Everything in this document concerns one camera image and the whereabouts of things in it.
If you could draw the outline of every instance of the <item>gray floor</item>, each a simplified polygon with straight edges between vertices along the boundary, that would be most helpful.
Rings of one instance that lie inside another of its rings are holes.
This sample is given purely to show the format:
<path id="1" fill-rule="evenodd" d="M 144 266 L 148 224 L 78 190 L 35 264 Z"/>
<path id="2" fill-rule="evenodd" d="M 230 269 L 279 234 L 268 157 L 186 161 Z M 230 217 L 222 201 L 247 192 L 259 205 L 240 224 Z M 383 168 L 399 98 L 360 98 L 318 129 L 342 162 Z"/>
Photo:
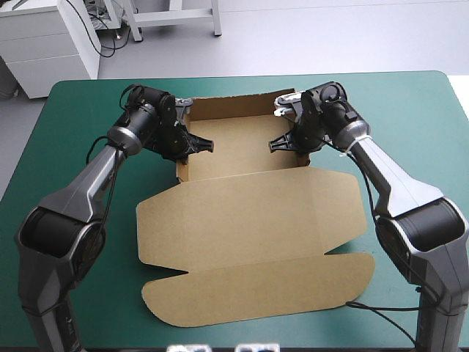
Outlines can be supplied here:
<path id="1" fill-rule="evenodd" d="M 220 0 L 211 23 L 144 29 L 99 78 L 441 70 L 469 75 L 469 0 Z M 186 0 L 185 8 L 210 0 Z M 167 1 L 136 0 L 140 11 Z M 0 101 L 0 196 L 44 100 Z"/>

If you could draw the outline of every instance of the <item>cardboard box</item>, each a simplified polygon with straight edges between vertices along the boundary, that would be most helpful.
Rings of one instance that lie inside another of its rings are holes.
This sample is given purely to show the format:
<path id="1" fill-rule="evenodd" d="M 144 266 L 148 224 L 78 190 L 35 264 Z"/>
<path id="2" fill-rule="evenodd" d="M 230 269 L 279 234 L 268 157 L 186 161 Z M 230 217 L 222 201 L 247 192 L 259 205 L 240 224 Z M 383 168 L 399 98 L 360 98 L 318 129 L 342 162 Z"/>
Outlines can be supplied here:
<path id="1" fill-rule="evenodd" d="M 368 285 L 371 255 L 326 254 L 366 230 L 355 177 L 269 151 L 291 127 L 273 115 L 288 92 L 194 100 L 188 128 L 212 139 L 214 153 L 178 163 L 180 184 L 137 207 L 140 260 L 188 272 L 143 287 L 161 320 L 204 326 L 328 309 Z"/>

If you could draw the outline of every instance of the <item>green tabletop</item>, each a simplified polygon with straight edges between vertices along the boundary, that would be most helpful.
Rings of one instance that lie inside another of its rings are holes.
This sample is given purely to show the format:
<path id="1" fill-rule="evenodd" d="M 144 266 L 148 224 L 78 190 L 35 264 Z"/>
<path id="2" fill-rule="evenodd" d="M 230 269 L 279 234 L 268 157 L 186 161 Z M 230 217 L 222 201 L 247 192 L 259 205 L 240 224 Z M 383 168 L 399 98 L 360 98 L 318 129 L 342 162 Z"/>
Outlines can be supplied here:
<path id="1" fill-rule="evenodd" d="M 376 143 L 413 177 L 439 187 L 469 215 L 469 124 L 448 79 L 439 72 L 357 73 L 311 76 L 176 78 L 136 80 L 179 97 L 241 95 L 339 81 L 372 127 Z M 13 236 L 41 197 L 66 186 L 83 168 L 86 152 L 120 115 L 121 91 L 133 80 L 66 81 L 57 84 L 0 203 L 0 346 L 34 346 L 16 293 L 18 253 Z M 347 158 L 329 148 L 311 164 L 354 173 Z M 203 342 L 231 347 L 240 342 L 279 342 L 289 347 L 407 347 L 410 342 L 373 313 L 347 307 L 201 328 L 177 328 L 144 305 L 145 282 L 176 272 L 140 263 L 136 243 L 137 203 L 176 184 L 175 166 L 143 151 L 129 158 L 117 178 L 103 253 L 72 293 L 82 340 L 88 347 L 150 347 Z M 380 248 L 371 217 L 366 234 L 337 252 L 368 252 L 376 260 L 371 284 L 360 301 L 409 307 L 418 304 Z M 391 314 L 413 334 L 416 313 Z M 466 319 L 461 345 L 469 345 Z"/>

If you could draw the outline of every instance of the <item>robotic arm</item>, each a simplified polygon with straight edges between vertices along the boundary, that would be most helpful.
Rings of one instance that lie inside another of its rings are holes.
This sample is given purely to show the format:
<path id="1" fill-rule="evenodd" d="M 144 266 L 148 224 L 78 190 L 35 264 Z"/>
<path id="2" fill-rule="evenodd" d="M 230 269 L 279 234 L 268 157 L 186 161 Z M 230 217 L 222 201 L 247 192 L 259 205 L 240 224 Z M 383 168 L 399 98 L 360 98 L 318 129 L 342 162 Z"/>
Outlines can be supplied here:
<path id="1" fill-rule="evenodd" d="M 42 352 L 83 351 L 70 306 L 75 288 L 101 252 L 106 232 L 103 195 L 119 166 L 142 148 L 176 161 L 212 141 L 190 134 L 184 115 L 191 99 L 129 86 L 124 114 L 107 133 L 109 143 L 67 187 L 49 194 L 18 231 L 18 293 Z"/>
<path id="2" fill-rule="evenodd" d="M 294 127 L 270 150 L 312 153 L 324 143 L 351 154 L 377 189 L 373 211 L 381 246 L 404 278 L 421 286 L 417 351 L 456 352 L 468 306 L 468 222 L 433 186 L 417 181 L 378 147 L 369 125 L 329 82 L 276 99 L 276 115 L 292 114 Z"/>

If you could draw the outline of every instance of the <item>cardboard flap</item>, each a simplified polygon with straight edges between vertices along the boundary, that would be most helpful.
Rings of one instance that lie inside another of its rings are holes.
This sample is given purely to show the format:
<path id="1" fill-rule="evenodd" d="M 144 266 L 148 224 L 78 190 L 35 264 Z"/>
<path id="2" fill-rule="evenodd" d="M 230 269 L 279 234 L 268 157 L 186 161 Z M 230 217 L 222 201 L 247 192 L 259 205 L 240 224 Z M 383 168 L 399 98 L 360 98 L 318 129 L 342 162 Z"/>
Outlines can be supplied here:
<path id="1" fill-rule="evenodd" d="M 137 222 L 143 263 L 190 272 L 322 255 L 366 230 L 355 177 L 312 167 L 182 183 Z"/>
<path id="2" fill-rule="evenodd" d="M 280 95 L 294 91 L 291 88 L 262 94 L 195 98 L 191 107 L 190 119 L 191 121 L 217 120 L 273 114 L 274 100 Z"/>
<path id="3" fill-rule="evenodd" d="M 374 270 L 369 254 L 326 255 L 242 265 L 145 284 L 145 304 L 175 326 L 204 326 L 343 305 Z"/>

